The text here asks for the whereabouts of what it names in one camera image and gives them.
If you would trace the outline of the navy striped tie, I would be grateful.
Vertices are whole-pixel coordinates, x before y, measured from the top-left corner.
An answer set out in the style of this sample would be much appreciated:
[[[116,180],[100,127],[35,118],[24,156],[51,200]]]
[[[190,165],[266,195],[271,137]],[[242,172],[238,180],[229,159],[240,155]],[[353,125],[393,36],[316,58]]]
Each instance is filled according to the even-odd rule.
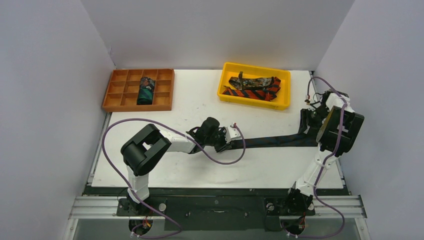
[[[316,147],[317,136],[309,136],[304,133],[280,135],[280,136],[267,136],[257,138],[247,138],[245,140],[233,140],[230,142],[230,147],[227,150],[237,150],[251,148],[272,148],[272,147]]]

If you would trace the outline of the yellow plastic tray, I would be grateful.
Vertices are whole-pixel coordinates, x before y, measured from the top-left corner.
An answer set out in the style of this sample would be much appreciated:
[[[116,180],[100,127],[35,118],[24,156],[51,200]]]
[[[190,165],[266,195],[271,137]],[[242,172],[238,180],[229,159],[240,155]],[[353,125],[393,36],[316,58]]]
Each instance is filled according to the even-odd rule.
[[[281,80],[281,84],[280,90],[277,93],[277,97],[271,101],[264,101],[239,96],[224,95],[224,86],[230,86],[230,77],[237,77],[240,72],[243,72],[243,76],[245,78],[279,78]],[[253,107],[269,108],[274,110],[285,110],[290,105],[290,84],[291,74],[287,70],[226,62],[223,66],[217,95],[219,99],[223,102],[237,103]]]

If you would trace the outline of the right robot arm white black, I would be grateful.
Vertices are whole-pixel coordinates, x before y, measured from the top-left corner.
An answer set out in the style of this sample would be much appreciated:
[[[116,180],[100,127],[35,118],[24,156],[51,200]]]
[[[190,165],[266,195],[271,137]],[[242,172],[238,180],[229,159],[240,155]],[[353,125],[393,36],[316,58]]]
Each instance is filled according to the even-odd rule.
[[[289,189],[288,196],[282,199],[282,207],[290,215],[302,215],[309,210],[322,178],[342,154],[351,150],[365,120],[352,109],[347,94],[332,90],[323,93],[319,107],[304,109],[303,113],[307,115],[306,125],[316,137],[317,152]]]

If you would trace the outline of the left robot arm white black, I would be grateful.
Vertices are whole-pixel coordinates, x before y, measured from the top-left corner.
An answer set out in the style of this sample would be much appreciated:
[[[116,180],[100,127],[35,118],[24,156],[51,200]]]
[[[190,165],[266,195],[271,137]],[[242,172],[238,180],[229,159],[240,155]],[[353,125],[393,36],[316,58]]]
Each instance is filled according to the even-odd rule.
[[[234,124],[220,126],[213,117],[208,117],[201,126],[190,129],[186,134],[163,131],[152,123],[147,124],[120,150],[130,183],[127,190],[129,208],[136,215],[143,215],[149,210],[149,173],[165,153],[196,154],[206,146],[214,147],[219,152],[241,137]]]

